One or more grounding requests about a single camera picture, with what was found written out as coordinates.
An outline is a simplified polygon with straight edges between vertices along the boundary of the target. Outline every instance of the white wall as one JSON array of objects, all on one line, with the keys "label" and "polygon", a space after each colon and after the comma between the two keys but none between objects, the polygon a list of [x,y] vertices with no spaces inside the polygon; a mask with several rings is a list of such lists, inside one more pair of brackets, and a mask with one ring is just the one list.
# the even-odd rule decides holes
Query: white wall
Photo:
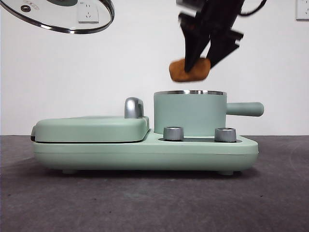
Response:
[{"label": "white wall", "polygon": [[175,0],[113,2],[115,21],[91,35],[41,29],[1,9],[1,134],[30,134],[45,118],[122,115],[130,96],[144,101],[153,126],[153,93],[175,89],[262,102],[262,117],[227,117],[239,134],[309,134],[309,22],[295,21],[294,0],[269,0],[239,17],[240,49],[189,84],[169,77],[169,63],[184,56]]}]

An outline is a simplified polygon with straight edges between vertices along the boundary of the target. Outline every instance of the robotic arm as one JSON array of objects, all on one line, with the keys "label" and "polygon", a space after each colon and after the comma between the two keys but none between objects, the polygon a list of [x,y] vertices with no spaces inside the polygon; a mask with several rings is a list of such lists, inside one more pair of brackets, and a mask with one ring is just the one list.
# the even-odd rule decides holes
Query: robotic arm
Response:
[{"label": "robotic arm", "polygon": [[232,30],[238,15],[250,16],[259,11],[266,3],[261,4],[249,13],[242,13],[245,0],[177,0],[178,5],[196,10],[196,16],[180,13],[180,26],[185,38],[185,66],[189,72],[201,53],[211,42],[207,58],[213,68],[219,61],[239,48],[243,34]]}]

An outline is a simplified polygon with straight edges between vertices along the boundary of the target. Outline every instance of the small pot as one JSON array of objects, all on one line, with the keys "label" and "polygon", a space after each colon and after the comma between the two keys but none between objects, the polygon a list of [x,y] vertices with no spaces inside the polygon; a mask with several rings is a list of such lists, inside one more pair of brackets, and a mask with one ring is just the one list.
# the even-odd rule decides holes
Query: small pot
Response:
[{"label": "small pot", "polygon": [[225,127],[226,115],[261,116],[259,102],[226,103],[226,93],[206,90],[163,91],[154,94],[154,132],[183,127],[185,136],[213,136]]}]

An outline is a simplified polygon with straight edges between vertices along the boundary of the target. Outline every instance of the appliance foot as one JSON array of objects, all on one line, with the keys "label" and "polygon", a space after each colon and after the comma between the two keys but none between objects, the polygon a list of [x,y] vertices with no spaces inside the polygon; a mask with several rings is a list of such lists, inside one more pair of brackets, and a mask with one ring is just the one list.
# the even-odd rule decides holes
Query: appliance foot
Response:
[{"label": "appliance foot", "polygon": [[220,175],[233,175],[233,171],[217,171],[217,174]]},{"label": "appliance foot", "polygon": [[63,174],[69,174],[69,175],[75,174],[75,173],[77,173],[77,172],[78,172],[78,170],[71,170],[71,169],[62,170],[62,173],[63,173]]}]

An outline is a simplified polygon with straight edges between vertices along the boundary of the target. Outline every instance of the stainless steel rim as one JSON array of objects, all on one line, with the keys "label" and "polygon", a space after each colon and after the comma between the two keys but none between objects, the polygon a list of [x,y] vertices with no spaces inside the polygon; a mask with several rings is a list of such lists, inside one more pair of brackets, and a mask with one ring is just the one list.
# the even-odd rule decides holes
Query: stainless steel rim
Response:
[{"label": "stainless steel rim", "polygon": [[226,92],[221,91],[212,91],[212,90],[173,90],[173,91],[161,91],[154,93],[158,94],[211,94],[211,95],[224,95],[226,96]]},{"label": "stainless steel rim", "polygon": [[99,31],[102,31],[102,30],[106,29],[113,22],[114,17],[115,17],[115,10],[114,10],[114,6],[113,6],[112,2],[110,0],[99,0],[99,1],[101,1],[102,4],[104,4],[104,6],[106,6],[108,11],[110,12],[111,20],[110,20],[110,22],[108,24],[105,24],[102,27],[93,28],[93,29],[69,29],[69,28],[61,28],[61,27],[57,27],[57,26],[51,26],[51,25],[44,24],[42,22],[36,21],[34,19],[31,19],[31,18],[29,18],[27,16],[24,16],[24,15],[20,14],[19,12],[16,12],[16,11],[12,10],[3,1],[0,1],[0,5],[4,9],[6,9],[8,12],[13,14],[14,16],[24,20],[25,22],[31,23],[33,25],[36,25],[36,26],[38,26],[40,28],[44,28],[44,29],[48,29],[48,30],[53,30],[53,31],[58,31],[58,32],[63,32],[63,33],[68,33],[68,34],[91,34],[91,33],[99,32]]}]

